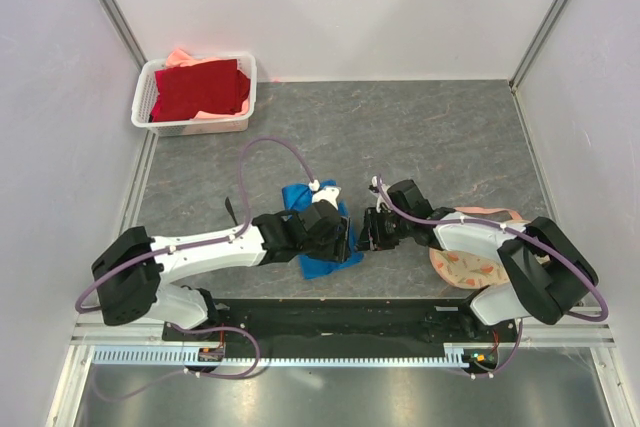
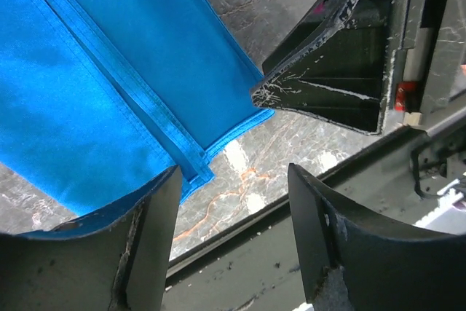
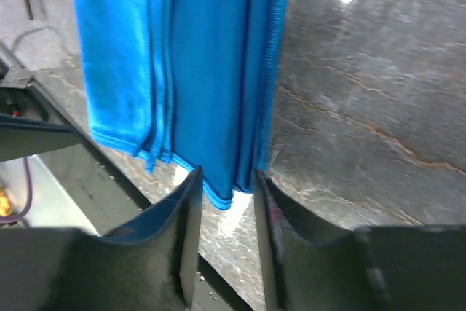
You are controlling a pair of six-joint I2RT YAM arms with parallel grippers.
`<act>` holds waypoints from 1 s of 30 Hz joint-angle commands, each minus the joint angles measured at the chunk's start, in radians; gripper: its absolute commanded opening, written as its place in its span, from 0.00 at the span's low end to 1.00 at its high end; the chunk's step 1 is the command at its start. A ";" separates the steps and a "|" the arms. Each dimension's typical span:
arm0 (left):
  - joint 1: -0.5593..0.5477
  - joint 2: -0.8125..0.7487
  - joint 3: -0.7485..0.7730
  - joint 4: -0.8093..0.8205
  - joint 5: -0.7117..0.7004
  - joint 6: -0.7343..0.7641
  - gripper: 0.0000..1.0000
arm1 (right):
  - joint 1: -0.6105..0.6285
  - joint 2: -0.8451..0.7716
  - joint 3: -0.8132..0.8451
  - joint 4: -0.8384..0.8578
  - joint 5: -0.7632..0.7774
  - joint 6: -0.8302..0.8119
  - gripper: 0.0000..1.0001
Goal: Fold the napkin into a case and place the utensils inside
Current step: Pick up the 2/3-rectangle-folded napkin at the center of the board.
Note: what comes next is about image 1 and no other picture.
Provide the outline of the blue cloth napkin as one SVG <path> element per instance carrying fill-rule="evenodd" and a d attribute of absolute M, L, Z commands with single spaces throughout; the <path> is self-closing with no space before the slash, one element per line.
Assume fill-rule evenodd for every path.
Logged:
<path fill-rule="evenodd" d="M 306 184 L 291 184 L 282 188 L 282 197 L 286 210 L 302 211 L 311 205 L 312 192 Z M 325 277 L 361 263 L 364 259 L 364 254 L 357 252 L 355 246 L 356 235 L 354 228 L 351 227 L 349 230 L 349 248 L 352 253 L 345 262 L 317 260 L 307 255 L 299 255 L 298 260 L 303 278 L 305 280 L 313 280 Z"/>

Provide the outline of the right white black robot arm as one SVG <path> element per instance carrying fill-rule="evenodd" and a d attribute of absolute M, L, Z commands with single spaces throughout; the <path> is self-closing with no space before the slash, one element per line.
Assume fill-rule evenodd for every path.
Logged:
<path fill-rule="evenodd" d="M 458 315 L 458 328 L 477 341 L 494 325 L 532 317 L 547 325 L 568 315 L 588 322 L 607 319 L 599 278 L 580 251 L 549 218 L 499 223 L 452 208 L 402 210 L 386 204 L 365 211 L 360 251 L 396 248 L 411 238 L 443 253 L 470 254 L 501 266 L 508 281 L 477 287 Z"/>

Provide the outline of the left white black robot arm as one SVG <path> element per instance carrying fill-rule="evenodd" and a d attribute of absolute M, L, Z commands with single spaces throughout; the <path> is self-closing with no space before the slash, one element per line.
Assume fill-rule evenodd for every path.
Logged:
<path fill-rule="evenodd" d="M 349 217 L 330 204 L 263 214 L 247 229 L 183 238 L 129 228 L 91 267 L 102 320 L 121 326 L 148 317 L 177 324 L 198 340 L 211 339 L 220 325 L 211 295 L 178 281 L 232 267 L 287 263 L 299 255 L 342 263 L 351 254 L 349 230 Z"/>

